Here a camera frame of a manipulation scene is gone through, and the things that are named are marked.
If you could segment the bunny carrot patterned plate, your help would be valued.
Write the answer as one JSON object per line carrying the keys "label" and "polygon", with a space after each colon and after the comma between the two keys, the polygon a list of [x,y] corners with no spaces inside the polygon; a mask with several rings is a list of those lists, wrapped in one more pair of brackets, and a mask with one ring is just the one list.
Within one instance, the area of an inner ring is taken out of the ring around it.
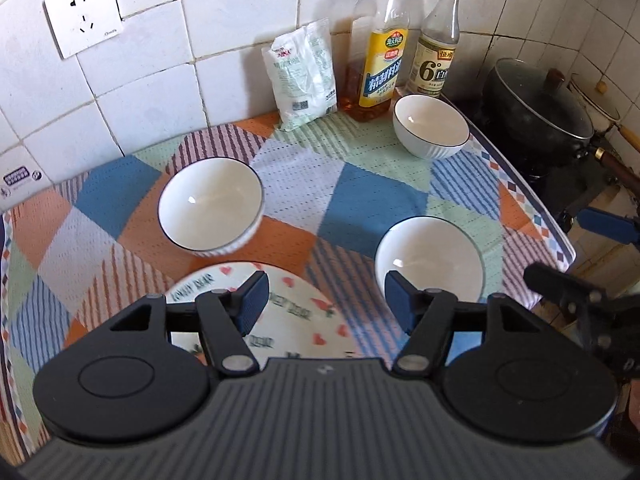
{"label": "bunny carrot patterned plate", "polygon": [[245,342],[261,366],[270,358],[345,359],[359,356],[344,315],[299,276],[265,263],[214,264],[166,292],[170,304],[191,302],[202,292],[232,290],[254,272],[265,272],[269,301]]}

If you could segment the white ribbed bowl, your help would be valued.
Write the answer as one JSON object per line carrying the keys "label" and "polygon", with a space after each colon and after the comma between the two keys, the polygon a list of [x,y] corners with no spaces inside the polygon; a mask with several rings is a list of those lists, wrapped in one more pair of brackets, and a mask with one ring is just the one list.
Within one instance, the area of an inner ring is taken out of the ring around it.
{"label": "white ribbed bowl", "polygon": [[215,157],[178,171],[160,193],[157,218],[175,246],[199,257],[229,255],[256,234],[265,190],[253,168]]}
{"label": "white ribbed bowl", "polygon": [[420,159],[454,156],[471,137],[468,123],[455,108],[422,94],[408,94],[395,103],[393,126],[400,144]]}
{"label": "white ribbed bowl", "polygon": [[439,288],[462,301],[483,296],[485,266],[468,234],[448,220],[432,216],[406,219],[392,226],[378,243],[374,272],[378,289],[399,272],[418,289]]}

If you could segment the black cooking pot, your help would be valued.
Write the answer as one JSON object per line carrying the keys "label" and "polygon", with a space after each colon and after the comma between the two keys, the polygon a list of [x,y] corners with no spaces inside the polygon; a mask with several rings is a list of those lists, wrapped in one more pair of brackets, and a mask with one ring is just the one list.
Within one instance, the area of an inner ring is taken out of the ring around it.
{"label": "black cooking pot", "polygon": [[480,98],[486,136],[522,174],[543,174],[586,154],[593,125],[555,68],[500,58]]}

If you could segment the colourful patchwork table mat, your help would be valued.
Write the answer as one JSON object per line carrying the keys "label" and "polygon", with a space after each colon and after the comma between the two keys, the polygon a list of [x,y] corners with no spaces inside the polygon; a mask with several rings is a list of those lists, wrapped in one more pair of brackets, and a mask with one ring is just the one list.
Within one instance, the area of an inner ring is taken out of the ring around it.
{"label": "colourful patchwork table mat", "polygon": [[383,304],[374,255],[384,234],[416,216],[445,219],[482,255],[485,292],[525,307],[522,279],[542,261],[566,270],[575,249],[540,199],[485,137],[454,156],[410,155],[382,118],[342,113],[292,131],[273,114],[196,130],[51,186],[2,214],[1,453],[24,462],[48,440],[32,381],[58,352],[150,292],[193,273],[229,270],[171,244],[157,205],[169,179],[206,158],[250,165],[265,190],[264,218],[232,259],[276,266],[323,294],[317,309],[364,356],[390,359],[404,335]]}

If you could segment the clear vinegar bottle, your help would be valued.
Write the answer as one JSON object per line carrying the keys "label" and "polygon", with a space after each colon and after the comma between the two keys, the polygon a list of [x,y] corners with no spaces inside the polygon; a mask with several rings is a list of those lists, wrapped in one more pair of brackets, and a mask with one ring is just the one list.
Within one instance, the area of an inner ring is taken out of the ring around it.
{"label": "clear vinegar bottle", "polygon": [[408,93],[438,98],[444,88],[460,39],[459,0],[438,0],[424,18],[414,51]]}

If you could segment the white salt bag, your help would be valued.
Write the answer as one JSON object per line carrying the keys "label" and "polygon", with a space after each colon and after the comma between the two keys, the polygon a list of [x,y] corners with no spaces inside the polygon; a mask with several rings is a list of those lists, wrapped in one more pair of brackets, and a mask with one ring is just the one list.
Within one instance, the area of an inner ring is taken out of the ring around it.
{"label": "white salt bag", "polygon": [[327,18],[277,37],[262,49],[262,58],[282,130],[294,130],[337,110]]}

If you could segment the yellow label oil bottle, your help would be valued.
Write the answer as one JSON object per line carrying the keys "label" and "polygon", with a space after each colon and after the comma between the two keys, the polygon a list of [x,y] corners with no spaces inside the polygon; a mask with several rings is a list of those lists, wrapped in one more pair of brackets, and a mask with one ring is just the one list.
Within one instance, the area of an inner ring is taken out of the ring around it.
{"label": "yellow label oil bottle", "polygon": [[384,115],[397,84],[409,35],[406,0],[358,0],[340,107],[356,122]]}

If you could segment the white wall socket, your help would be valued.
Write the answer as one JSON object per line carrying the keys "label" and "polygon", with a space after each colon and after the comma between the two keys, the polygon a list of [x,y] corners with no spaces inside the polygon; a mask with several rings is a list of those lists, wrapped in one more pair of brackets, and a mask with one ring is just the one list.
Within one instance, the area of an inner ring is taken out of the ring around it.
{"label": "white wall socket", "polygon": [[117,0],[44,0],[43,6],[63,60],[122,32]]}

